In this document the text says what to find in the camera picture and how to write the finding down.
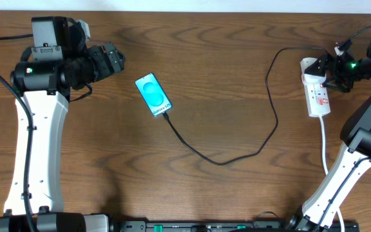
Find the Galaxy S25 smartphone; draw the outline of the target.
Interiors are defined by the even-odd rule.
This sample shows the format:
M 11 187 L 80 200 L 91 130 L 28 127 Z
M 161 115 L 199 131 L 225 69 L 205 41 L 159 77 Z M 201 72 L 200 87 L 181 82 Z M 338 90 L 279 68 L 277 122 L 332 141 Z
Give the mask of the Galaxy S25 smartphone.
M 135 85 L 154 117 L 172 108 L 171 101 L 154 73 L 149 73 L 137 79 Z

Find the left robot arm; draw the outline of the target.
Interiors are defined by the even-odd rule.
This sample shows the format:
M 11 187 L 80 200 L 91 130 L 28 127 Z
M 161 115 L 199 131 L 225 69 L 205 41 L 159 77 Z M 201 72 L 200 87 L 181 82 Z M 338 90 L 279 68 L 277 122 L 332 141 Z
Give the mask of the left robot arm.
M 25 49 L 5 86 L 15 97 L 17 147 L 0 231 L 114 231 L 107 214 L 64 211 L 61 142 L 72 90 L 90 88 L 124 69 L 124 54 L 107 42 L 87 46 L 87 23 L 34 17 Z

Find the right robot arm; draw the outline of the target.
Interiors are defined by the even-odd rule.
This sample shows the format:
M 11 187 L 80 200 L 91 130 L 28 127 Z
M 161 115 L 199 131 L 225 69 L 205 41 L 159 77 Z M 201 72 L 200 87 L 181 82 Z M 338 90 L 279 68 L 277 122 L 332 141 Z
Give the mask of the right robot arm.
M 366 56 L 360 60 L 350 53 L 351 45 L 351 39 L 347 39 L 336 46 L 335 55 L 307 57 L 300 62 L 307 103 L 327 108 L 328 89 L 348 93 L 354 82 L 371 79 L 371 41 Z M 328 231 L 340 205 L 371 168 L 371 96 L 348 118 L 340 139 L 342 144 L 333 166 L 285 229 Z

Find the white power strip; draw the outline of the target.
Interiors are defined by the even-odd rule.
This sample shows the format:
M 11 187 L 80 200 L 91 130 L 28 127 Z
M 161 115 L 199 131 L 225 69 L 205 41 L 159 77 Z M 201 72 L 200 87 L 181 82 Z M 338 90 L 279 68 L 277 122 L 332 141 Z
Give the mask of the white power strip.
M 305 73 L 305 69 L 310 66 L 316 58 L 306 57 L 301 60 L 301 74 Z M 323 84 L 304 85 L 305 98 L 307 103 L 308 114 L 310 117 L 322 117 L 330 113 L 330 104 L 328 100 L 327 89 Z

